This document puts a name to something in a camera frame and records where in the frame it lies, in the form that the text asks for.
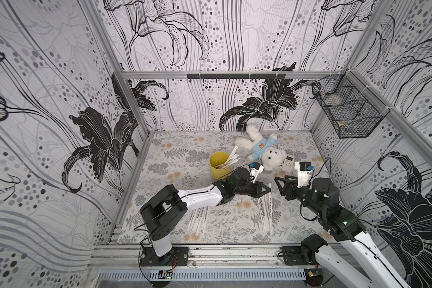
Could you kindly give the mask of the white straw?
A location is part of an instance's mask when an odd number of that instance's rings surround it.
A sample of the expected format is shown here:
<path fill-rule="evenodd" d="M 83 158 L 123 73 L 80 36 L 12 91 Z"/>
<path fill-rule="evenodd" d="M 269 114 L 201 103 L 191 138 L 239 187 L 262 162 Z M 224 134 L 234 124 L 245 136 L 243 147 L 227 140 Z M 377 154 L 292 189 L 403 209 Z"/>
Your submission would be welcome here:
<path fill-rule="evenodd" d="M 261 221 L 261 228 L 263 233 L 267 233 L 266 225 L 265 225 L 265 216 L 266 216 L 266 210 L 265 210 L 265 203 L 264 203 L 264 197 L 258 199 L 258 207 L 260 212 L 260 221 Z"/>
<path fill-rule="evenodd" d="M 207 218 L 208 218 L 208 212 L 209 212 L 208 207 L 201 208 L 198 212 L 197 231 L 196 231 L 197 236 L 203 235 L 205 232 L 206 222 L 207 222 Z"/>
<path fill-rule="evenodd" d="M 272 183 L 268 184 L 270 188 L 270 192 L 268 193 L 268 224 L 269 224 L 269 235 L 272 236 L 272 228 L 273 228 L 273 214 L 272 214 Z"/>
<path fill-rule="evenodd" d="M 190 216 L 190 220 L 188 222 L 188 229 L 190 232 L 198 234 L 200 230 L 200 221 L 203 215 L 203 209 L 199 208 L 193 210 Z"/>

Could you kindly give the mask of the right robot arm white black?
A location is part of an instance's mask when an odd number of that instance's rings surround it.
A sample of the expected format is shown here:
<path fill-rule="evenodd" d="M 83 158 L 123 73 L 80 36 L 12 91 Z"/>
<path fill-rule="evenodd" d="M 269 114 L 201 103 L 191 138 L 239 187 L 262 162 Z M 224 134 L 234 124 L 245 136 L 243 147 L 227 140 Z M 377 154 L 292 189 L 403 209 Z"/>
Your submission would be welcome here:
<path fill-rule="evenodd" d="M 340 191 L 329 178 L 301 182 L 299 177 L 276 177 L 280 194 L 308 208 L 316 221 L 345 248 L 364 270 L 360 273 L 344 260 L 321 236 L 310 235 L 301 242 L 299 257 L 319 265 L 349 288 L 406 288 L 408 283 L 389 263 L 358 217 L 340 205 Z"/>

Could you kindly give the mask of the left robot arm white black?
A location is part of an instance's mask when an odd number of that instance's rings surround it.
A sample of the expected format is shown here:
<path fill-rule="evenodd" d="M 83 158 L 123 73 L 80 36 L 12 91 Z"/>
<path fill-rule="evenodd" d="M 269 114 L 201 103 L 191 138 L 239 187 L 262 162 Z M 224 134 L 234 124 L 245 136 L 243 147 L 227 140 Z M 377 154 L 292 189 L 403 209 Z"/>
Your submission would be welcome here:
<path fill-rule="evenodd" d="M 149 233 L 152 248 L 158 258 L 172 251 L 170 233 L 188 211 L 224 205 L 236 195 L 259 199 L 271 189 L 257 180 L 264 167 L 258 163 L 240 166 L 211 185 L 194 190 L 179 190 L 169 184 L 140 208 L 140 216 Z"/>

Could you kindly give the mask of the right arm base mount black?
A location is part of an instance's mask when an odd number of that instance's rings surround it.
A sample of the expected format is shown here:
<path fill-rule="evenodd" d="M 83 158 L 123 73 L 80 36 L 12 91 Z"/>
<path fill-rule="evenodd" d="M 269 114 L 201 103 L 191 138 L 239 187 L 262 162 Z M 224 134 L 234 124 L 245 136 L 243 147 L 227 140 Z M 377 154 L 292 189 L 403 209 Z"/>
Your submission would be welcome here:
<path fill-rule="evenodd" d="M 278 257 L 282 258 L 287 266 L 317 265 L 315 254 L 319 248 L 328 243 L 318 234 L 313 234 L 301 242 L 300 246 L 282 246 Z"/>

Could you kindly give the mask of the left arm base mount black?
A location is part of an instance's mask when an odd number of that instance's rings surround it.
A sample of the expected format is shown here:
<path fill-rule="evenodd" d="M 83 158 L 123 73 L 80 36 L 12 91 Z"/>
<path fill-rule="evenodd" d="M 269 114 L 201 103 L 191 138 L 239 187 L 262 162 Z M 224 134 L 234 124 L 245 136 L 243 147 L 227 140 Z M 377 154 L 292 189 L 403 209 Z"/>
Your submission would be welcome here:
<path fill-rule="evenodd" d="M 188 247 L 172 247 L 170 252 L 158 257 L 152 247 L 145 247 L 139 256 L 139 265 L 144 267 L 187 266 L 188 254 Z"/>

